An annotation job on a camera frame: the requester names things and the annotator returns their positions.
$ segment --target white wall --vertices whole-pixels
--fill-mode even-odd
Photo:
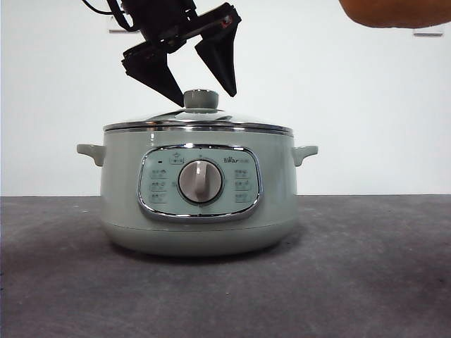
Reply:
[[[98,7],[105,1],[91,0]],[[197,0],[200,12],[221,0]],[[190,42],[169,57],[182,89],[294,129],[320,155],[300,194],[451,193],[451,26],[443,38],[353,23],[338,0],[234,0],[239,94],[225,96]],[[100,169],[76,154],[102,126],[176,108],[127,77],[110,35],[76,0],[2,1],[2,194],[93,195]]]

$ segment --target icon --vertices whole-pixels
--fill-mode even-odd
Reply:
[[[180,153],[172,154],[172,157],[169,159],[170,164],[183,164],[185,162],[185,158],[182,157]]]
[[[235,203],[248,203],[251,201],[251,196],[249,194],[236,194]]]
[[[249,183],[249,180],[239,180],[235,181],[235,190],[238,191],[247,191],[251,189],[251,184]]]
[[[166,194],[152,194],[150,201],[155,204],[166,203]]]
[[[249,171],[246,169],[235,170],[235,178],[249,178]]]
[[[150,187],[151,192],[165,192],[166,182],[164,181],[153,181]]]
[[[164,170],[164,169],[162,169],[162,170],[156,169],[156,170],[152,170],[150,178],[153,178],[153,179],[167,178],[166,174],[167,174],[166,170]]]

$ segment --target stainless steel lid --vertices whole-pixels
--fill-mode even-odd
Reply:
[[[218,109],[218,94],[208,89],[194,89],[184,93],[185,108],[147,120],[106,125],[104,131],[141,128],[154,130],[225,130],[231,132],[267,132],[292,136],[292,130],[280,125],[252,121],[244,115],[229,114]]]

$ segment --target gray table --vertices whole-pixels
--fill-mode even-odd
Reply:
[[[99,198],[3,198],[2,337],[451,337],[451,196],[301,196],[278,246],[109,243]]]

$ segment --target control knob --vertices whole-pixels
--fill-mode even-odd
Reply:
[[[178,177],[180,192],[190,201],[205,203],[218,196],[222,187],[221,171],[203,160],[188,163]]]

